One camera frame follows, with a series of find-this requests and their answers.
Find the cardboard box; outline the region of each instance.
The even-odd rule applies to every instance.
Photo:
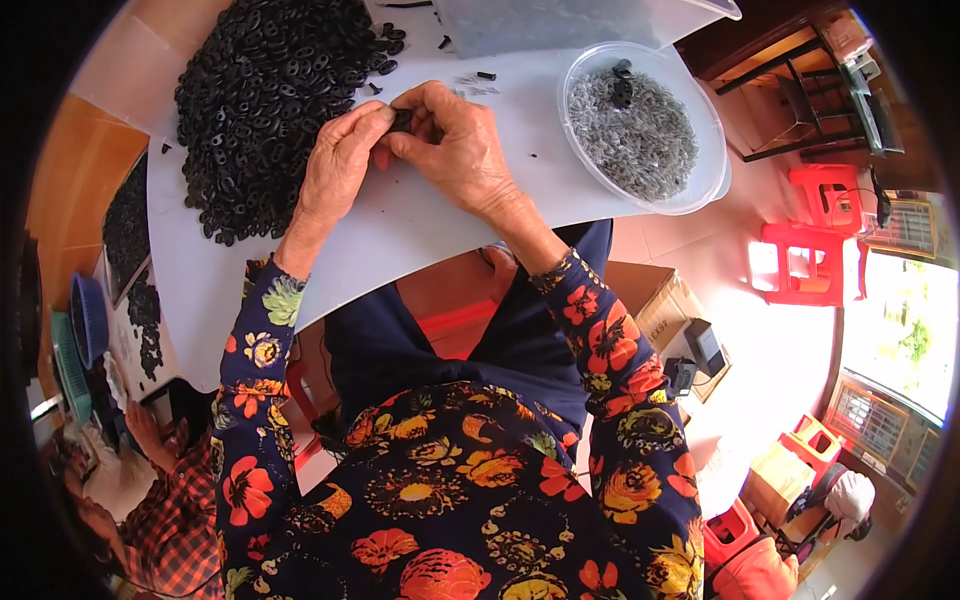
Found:
[[[808,486],[813,486],[815,476],[816,471],[799,456],[773,442],[750,464],[740,498],[756,506],[771,526],[780,528],[786,522],[787,510]]]
[[[710,321],[710,318],[676,269],[611,261],[607,263],[604,281],[634,315],[640,331],[647,336],[650,345],[661,359],[665,361],[667,358],[679,356],[693,358],[683,335],[686,324],[690,319]],[[723,347],[722,340],[721,349],[727,366],[713,378],[697,372],[693,380],[695,387],[688,397],[689,400],[681,402],[684,423],[696,412],[695,409],[699,406],[696,402],[707,402],[710,394],[730,370],[730,355]]]

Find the blue plastic basket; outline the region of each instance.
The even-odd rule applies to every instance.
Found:
[[[70,317],[59,310],[50,311],[50,337],[54,342],[54,358],[60,372],[63,395],[70,403],[77,423],[83,424],[90,418],[90,390],[86,387],[84,367],[77,353],[74,341],[73,325]]]
[[[78,315],[74,310],[74,298],[79,296],[83,314]],[[84,277],[74,273],[70,280],[70,318],[73,319],[74,336],[77,341],[77,351],[88,371],[93,369],[93,361],[100,358],[107,350],[109,343],[109,326],[107,324],[107,301],[104,299],[104,290],[100,282],[91,277]],[[84,335],[77,331],[76,325],[84,324]]]

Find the clear plastic box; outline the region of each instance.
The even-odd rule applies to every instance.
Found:
[[[618,39],[654,50],[728,17],[733,0],[434,0],[463,59],[585,48]]]
[[[569,94],[572,84],[586,73],[613,68],[621,59],[629,60],[633,64],[631,70],[635,73],[645,73],[653,78],[684,104],[690,127],[696,135],[697,162],[690,173],[684,191],[672,198],[648,202],[621,189],[584,154],[570,124]],[[727,140],[723,134],[720,117],[706,92],[693,77],[685,69],[678,69],[675,63],[658,52],[629,42],[606,42],[587,48],[570,65],[566,75],[560,81],[557,89],[557,108],[560,110],[564,133],[573,152],[583,161],[591,175],[613,194],[627,202],[657,214],[683,215],[703,208],[713,200],[723,183],[727,166]]]

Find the wrinkled hand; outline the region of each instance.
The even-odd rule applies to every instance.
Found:
[[[127,411],[124,415],[127,428],[136,440],[144,454],[150,454],[163,447],[160,441],[160,428],[156,425],[154,416],[139,402],[127,402]]]
[[[455,96],[437,81],[401,94],[392,106],[414,111],[413,134],[384,137],[384,147],[374,151],[377,166],[384,168],[390,154],[411,162],[453,205],[483,219],[520,200],[490,108]]]
[[[370,150],[395,116],[373,100],[324,123],[300,187],[297,209],[304,216],[331,224],[347,216],[367,175]]]

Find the floral blouse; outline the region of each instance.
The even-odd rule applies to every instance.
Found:
[[[658,356],[576,253],[532,279],[594,415],[592,495],[560,418],[495,382],[385,398],[306,496],[279,406],[305,281],[262,267],[229,336],[211,440],[227,598],[700,598],[693,461]]]

